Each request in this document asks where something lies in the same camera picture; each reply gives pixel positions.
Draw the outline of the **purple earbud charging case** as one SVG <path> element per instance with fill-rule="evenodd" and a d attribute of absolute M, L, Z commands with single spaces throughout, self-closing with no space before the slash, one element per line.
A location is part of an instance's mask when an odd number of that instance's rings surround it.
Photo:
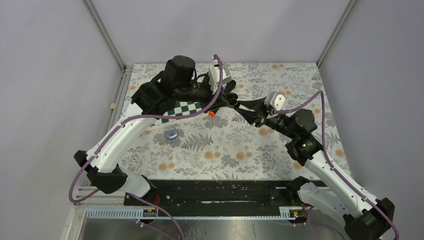
<path fill-rule="evenodd" d="M 177 129 L 170 129 L 165 132 L 165 138 L 167 140 L 174 140 L 179 136 L 179 131 Z"/>

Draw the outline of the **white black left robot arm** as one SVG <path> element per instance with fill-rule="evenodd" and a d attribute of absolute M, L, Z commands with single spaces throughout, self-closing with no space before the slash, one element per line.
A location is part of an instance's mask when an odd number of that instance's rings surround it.
<path fill-rule="evenodd" d="M 192 116 L 227 106 L 228 95 L 235 87 L 228 66 L 214 57 L 208 71 L 197 74 L 193 59 L 183 55 L 168 60 L 162 71 L 140 85 L 131 96 L 127 109 L 97 145 L 78 150 L 74 160 L 80 172 L 86 173 L 96 191 L 111 194 L 117 191 L 136 195 L 144 206 L 152 204 L 155 192 L 143 176 L 127 173 L 119 160 L 147 128 L 158 120 L 182 120 L 174 113 L 176 103 L 194 102 L 201 105 Z"/>

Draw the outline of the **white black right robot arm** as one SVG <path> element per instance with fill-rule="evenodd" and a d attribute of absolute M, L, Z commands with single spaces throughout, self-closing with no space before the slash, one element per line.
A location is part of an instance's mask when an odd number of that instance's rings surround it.
<path fill-rule="evenodd" d="M 325 141 L 313 136 L 318 126 L 311 110 L 298 109 L 287 116 L 281 107 L 285 98 L 272 94 L 262 99 L 241 101 L 234 109 L 255 127 L 263 125 L 290 138 L 285 145 L 289 156 L 315 174 L 331 190 L 321 192 L 309 180 L 297 177 L 289 184 L 287 201 L 316 207 L 339 222 L 352 240 L 378 240 L 395 229 L 394 204 L 379 199 L 354 181 L 329 157 Z"/>

